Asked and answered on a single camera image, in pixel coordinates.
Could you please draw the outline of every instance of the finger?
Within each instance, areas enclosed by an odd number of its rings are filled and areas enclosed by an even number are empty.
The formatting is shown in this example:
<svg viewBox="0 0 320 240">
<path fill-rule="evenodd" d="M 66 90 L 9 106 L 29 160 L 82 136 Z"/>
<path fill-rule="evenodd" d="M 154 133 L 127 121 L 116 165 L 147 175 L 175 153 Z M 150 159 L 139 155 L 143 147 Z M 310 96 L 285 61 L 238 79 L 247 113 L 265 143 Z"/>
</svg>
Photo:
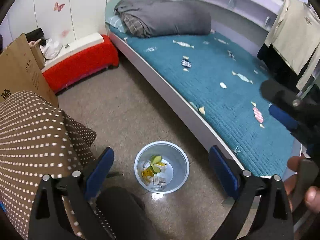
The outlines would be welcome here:
<svg viewBox="0 0 320 240">
<path fill-rule="evenodd" d="M 299 162 L 305 158 L 306 157 L 304 155 L 291 157 L 287 162 L 288 168 L 292 171 L 298 172 Z"/>
<path fill-rule="evenodd" d="M 314 213 L 319 213 L 320 211 L 320 189 L 312 186 L 308 189 L 305 195 L 306 206 Z"/>
<path fill-rule="evenodd" d="M 289 196 L 296 186 L 298 175 L 294 174 L 284 182 L 285 192 Z"/>
</svg>

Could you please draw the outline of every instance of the brown polka dot fabric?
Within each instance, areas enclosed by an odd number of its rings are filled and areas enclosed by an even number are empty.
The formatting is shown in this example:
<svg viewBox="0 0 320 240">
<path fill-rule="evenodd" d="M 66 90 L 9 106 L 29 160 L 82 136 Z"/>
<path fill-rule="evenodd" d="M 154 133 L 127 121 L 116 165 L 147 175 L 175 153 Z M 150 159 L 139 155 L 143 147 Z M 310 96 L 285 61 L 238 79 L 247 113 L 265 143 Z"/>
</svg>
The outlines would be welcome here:
<svg viewBox="0 0 320 240">
<path fill-rule="evenodd" d="M 17 232 L 28 239 L 29 217 L 44 174 L 70 175 L 93 160 L 96 133 L 30 91 L 17 92 L 0 105 L 0 200 Z M 83 237 L 70 203 L 64 199 L 76 235 Z"/>
<path fill-rule="evenodd" d="M 116 240 L 117 237 L 116 237 L 115 233 L 113 232 L 110 224 L 108 223 L 108 221 L 106 220 L 106 218 L 104 217 L 103 213 L 100 211 L 100 209 L 98 207 L 96 207 L 95 214 L 96 214 L 96 216 L 98 218 L 98 221 L 101 223 L 102 227 L 108 233 L 110 238 L 113 239 L 113 240 Z"/>
</svg>

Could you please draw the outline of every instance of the gray comforter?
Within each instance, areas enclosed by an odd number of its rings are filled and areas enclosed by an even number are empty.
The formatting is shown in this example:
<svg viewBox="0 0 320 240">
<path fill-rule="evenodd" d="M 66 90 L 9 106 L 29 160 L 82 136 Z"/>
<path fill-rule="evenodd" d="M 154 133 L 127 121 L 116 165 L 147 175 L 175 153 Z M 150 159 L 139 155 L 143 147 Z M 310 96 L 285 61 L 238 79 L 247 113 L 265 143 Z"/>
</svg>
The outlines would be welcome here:
<svg viewBox="0 0 320 240">
<path fill-rule="evenodd" d="M 192 0 L 124 0 L 115 10 L 139 37 L 208 35 L 211 29 L 209 12 Z"/>
</svg>

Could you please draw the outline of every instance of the hanging shirt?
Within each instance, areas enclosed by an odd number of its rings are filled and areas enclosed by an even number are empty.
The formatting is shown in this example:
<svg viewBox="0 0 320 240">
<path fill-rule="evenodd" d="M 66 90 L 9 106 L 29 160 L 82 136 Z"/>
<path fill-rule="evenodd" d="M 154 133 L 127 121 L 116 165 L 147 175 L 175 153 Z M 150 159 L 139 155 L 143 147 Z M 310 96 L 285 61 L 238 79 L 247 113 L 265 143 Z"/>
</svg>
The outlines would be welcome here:
<svg viewBox="0 0 320 240">
<path fill-rule="evenodd" d="M 265 44 L 268 47 L 272 44 L 297 75 L 311 58 L 297 83 L 297 88 L 301 90 L 320 59 L 320 19 L 307 4 L 284 0 Z"/>
</svg>

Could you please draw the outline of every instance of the plastic bag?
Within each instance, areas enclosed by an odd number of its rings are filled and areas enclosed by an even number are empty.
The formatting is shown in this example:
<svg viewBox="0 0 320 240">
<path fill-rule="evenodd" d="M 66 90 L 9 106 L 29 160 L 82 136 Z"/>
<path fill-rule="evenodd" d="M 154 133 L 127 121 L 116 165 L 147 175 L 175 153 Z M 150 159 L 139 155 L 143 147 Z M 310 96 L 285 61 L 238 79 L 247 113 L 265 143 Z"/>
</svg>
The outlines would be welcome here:
<svg viewBox="0 0 320 240">
<path fill-rule="evenodd" d="M 46 59 L 54 59 L 62 49 L 62 43 L 52 41 L 52 39 L 47 39 L 46 42 L 46 46 L 40 46 L 41 52 Z"/>
</svg>

